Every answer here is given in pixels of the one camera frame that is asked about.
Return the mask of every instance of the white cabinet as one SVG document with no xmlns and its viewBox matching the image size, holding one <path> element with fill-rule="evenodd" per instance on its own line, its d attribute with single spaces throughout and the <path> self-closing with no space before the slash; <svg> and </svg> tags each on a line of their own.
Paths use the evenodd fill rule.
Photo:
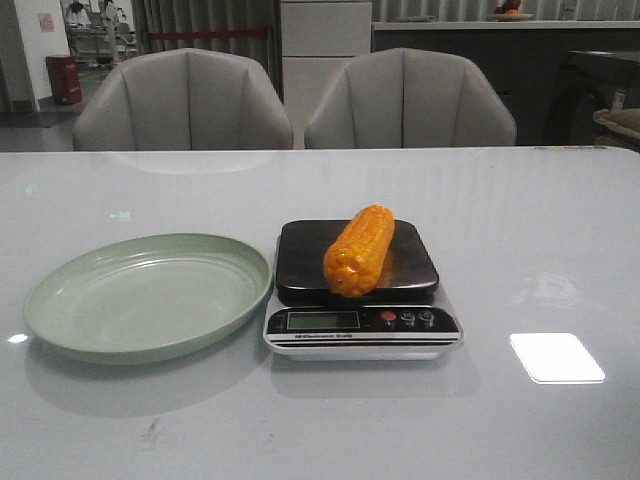
<svg viewBox="0 0 640 480">
<path fill-rule="evenodd" d="M 348 58 L 371 50 L 369 1 L 282 1 L 284 105 L 294 146 L 334 72 Z"/>
</svg>

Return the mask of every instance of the red rope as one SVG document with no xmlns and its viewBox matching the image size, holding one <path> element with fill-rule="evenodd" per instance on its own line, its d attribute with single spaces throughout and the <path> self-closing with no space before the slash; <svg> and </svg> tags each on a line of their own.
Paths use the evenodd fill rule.
<svg viewBox="0 0 640 480">
<path fill-rule="evenodd" d="M 251 30 L 221 30 L 218 32 L 163 32 L 149 33 L 149 40 L 200 40 L 207 38 L 265 37 L 266 28 Z"/>
</svg>

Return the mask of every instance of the lcd display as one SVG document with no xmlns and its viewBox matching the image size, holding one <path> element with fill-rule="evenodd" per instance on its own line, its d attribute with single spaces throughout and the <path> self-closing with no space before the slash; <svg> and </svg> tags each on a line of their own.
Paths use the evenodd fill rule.
<svg viewBox="0 0 640 480">
<path fill-rule="evenodd" d="M 289 330 L 358 328 L 357 312 L 289 312 Z"/>
</svg>

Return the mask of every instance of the white table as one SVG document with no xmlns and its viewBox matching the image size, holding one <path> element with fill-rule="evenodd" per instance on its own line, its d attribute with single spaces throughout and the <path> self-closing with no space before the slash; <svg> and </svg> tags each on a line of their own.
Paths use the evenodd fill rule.
<svg viewBox="0 0 640 480">
<path fill-rule="evenodd" d="M 640 478 L 639 184 L 618 149 L 0 154 L 0 477 Z M 101 367 L 24 323 L 30 290 L 97 247 L 205 232 L 271 259 L 284 223 L 375 202 L 417 226 L 460 349 L 293 362 L 258 315 L 187 357 Z M 605 380 L 533 382 L 510 345 L 531 332 L 574 334 Z"/>
</svg>

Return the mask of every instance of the red button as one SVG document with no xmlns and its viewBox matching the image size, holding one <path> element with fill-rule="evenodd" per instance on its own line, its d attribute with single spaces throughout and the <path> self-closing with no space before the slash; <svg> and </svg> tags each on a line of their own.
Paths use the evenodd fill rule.
<svg viewBox="0 0 640 480">
<path fill-rule="evenodd" d="M 393 322 L 396 319 L 396 312 L 392 310 L 383 310 L 380 312 L 380 318 L 387 322 Z"/>
</svg>

